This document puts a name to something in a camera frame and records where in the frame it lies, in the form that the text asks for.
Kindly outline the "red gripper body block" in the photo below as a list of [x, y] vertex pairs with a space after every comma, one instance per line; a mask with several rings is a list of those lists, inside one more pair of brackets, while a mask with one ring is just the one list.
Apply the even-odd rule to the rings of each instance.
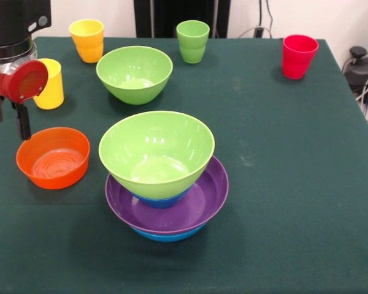
[[38, 59], [18, 59], [0, 64], [0, 96], [14, 103], [38, 96], [48, 81], [48, 70]]

